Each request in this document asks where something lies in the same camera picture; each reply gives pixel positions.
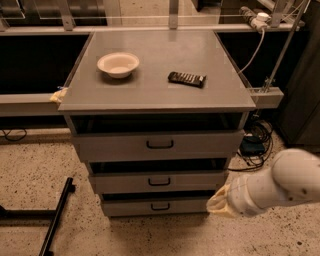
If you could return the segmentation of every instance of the black metal leg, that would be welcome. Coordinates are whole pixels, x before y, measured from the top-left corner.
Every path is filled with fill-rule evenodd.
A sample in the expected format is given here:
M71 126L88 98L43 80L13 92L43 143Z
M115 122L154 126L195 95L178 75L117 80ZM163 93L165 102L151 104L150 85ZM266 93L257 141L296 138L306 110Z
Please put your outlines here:
M43 245L42 245L42 248L41 248L39 256L49 256L49 255L51 256L51 255L53 255L53 253L50 252L49 249L50 249L54 234L56 232L56 229L57 229L57 227L59 225L59 220L60 220L64 205L65 205L65 203L67 201L68 194L69 193L73 193L76 190L75 185L72 185L72 181L73 181L72 178L68 178L67 181L66 181L66 184L65 184L64 189L62 191L62 194L61 194L57 209L55 211L56 214L54 216L54 219L50 223L50 226L49 226L46 238L45 238L45 240L43 242Z

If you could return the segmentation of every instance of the gray cabinet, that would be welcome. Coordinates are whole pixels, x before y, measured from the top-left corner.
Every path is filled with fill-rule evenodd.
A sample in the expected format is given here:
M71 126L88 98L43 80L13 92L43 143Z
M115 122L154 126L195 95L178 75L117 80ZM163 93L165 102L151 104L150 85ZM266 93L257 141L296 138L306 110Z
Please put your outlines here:
M101 74L112 51L133 52L139 68ZM205 87L170 84L171 71L207 75ZM212 31L119 31L93 35L59 111L103 212L128 216L205 212L253 109Z

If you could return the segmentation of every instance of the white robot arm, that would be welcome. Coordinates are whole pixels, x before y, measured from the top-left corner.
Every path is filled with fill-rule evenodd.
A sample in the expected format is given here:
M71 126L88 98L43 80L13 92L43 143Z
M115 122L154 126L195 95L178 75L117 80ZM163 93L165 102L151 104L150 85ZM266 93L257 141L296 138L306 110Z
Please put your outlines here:
M300 149L278 153L270 167L244 174L207 202L208 212L253 217L274 206L320 202L320 159Z

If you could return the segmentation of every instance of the metal rod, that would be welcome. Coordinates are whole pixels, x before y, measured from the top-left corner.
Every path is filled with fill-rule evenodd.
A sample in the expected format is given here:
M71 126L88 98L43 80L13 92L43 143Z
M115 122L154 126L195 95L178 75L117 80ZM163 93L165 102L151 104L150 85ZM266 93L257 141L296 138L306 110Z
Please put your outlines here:
M286 1L276 0L270 21L270 27L276 28L280 25L282 19L282 13L286 6Z
M278 28L267 28L266 32L290 31L292 24L280 24ZM150 26L150 27L112 27L112 26L81 26L75 27L73 31L65 31L62 27L10 27L0 36L13 35L88 35L92 32L108 31L163 31L169 30L168 26ZM214 24L202 26L179 26L177 30L211 30L214 32L252 32L256 33L248 24Z
M120 0L103 0L108 26L122 25Z
M179 0L170 0L169 3L169 28L178 27Z
M50 223L50 226L49 226L47 235L45 237L45 240L43 242L39 256L49 255L49 249L50 249L54 234L56 232L56 229L59 225L59 220L60 220L64 205L67 201L68 194L73 193L75 191L75 186L72 185L72 181L73 181L72 178L68 178L65 183L64 189L62 191L62 194L61 194L61 197L60 197L57 209L56 209L56 215Z
M1 6L0 6L0 32L4 32L9 28L8 22L4 19L1 13Z
M285 42L285 44L284 44L284 46L282 48L282 51L281 51L281 53L279 55L279 58L278 58L278 60L276 62L276 65L275 65L275 67L274 67L274 69L273 69L273 71L272 71L272 73L270 75L270 78L268 78L266 80L265 85L261 88L262 92L268 92L269 91L269 88L270 88L270 86L271 86L271 84L272 84L272 82L274 80L274 77L275 77L275 75L276 75L276 73L277 73L277 71L279 69L279 66L280 66L280 64L282 62L282 59L283 59L283 57L284 57L284 55L285 55L285 53L286 53L286 51L287 51L287 49L289 47L289 44L290 44L290 42L292 40L292 37L293 37L297 27L298 27L299 21L300 21L302 15L303 15L303 13L305 12L305 9L306 9L309 1L310 0L304 0L303 4L301 5L299 13L298 13L293 25L292 25L291 31L290 31L290 33L288 35L288 38L287 38L287 40L286 40L286 42Z
M72 31L75 27L75 22L69 9L67 0L57 0L57 4L61 13L62 24L66 31Z

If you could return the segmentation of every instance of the speckled floor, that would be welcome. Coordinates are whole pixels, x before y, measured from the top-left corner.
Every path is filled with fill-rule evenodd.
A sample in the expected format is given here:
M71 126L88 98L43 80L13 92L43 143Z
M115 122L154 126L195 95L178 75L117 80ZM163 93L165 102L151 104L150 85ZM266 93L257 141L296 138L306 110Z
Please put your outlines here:
M69 139L67 129L29 130L20 143L0 138L0 204L6 209L55 209L66 178L74 178L76 192L51 247L55 255L318 255L320 204L240 219L209 214L109 219ZM284 148L276 134L274 141L270 160ZM243 164L234 158L231 166ZM238 175L230 173L229 181ZM0 256L38 255L47 229L48 222L0 221Z

